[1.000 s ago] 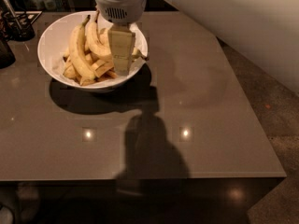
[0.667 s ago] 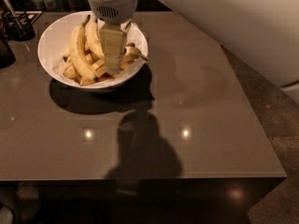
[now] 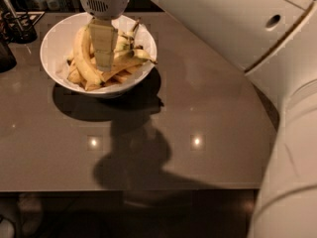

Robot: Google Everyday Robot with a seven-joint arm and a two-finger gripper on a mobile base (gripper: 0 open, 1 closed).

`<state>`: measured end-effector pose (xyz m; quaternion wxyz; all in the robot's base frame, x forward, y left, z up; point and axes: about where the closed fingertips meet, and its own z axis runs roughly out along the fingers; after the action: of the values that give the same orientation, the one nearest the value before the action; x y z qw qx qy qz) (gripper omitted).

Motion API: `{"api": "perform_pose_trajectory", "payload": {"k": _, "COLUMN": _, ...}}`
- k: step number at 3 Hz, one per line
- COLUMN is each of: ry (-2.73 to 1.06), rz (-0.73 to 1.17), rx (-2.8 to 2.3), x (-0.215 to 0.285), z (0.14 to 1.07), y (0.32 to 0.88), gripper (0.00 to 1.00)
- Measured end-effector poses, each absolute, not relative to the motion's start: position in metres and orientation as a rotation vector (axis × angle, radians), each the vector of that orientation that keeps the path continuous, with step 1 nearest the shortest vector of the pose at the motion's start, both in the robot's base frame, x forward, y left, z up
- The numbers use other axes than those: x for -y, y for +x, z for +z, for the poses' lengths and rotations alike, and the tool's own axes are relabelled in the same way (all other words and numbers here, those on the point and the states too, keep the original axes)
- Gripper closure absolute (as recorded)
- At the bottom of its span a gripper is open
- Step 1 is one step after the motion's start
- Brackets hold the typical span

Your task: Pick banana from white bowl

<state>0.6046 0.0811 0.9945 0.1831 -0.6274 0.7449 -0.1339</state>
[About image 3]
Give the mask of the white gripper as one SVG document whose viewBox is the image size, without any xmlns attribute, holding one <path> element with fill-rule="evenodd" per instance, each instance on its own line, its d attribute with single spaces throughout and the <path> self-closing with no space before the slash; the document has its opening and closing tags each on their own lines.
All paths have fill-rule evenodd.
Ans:
<svg viewBox="0 0 317 238">
<path fill-rule="evenodd" d="M 88 27 L 96 65 L 101 71 L 108 72 L 114 59 L 118 31 L 111 21 L 104 20 L 119 18 L 126 10 L 129 0 L 80 0 L 80 3 L 85 12 L 95 17 Z"/>
</svg>

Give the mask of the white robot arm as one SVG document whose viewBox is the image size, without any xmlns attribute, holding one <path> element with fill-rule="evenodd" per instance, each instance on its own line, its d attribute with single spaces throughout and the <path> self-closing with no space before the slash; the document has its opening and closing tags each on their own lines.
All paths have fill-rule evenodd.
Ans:
<svg viewBox="0 0 317 238">
<path fill-rule="evenodd" d="M 317 238 L 317 0 L 152 1 L 278 110 L 248 238 Z"/>
</svg>

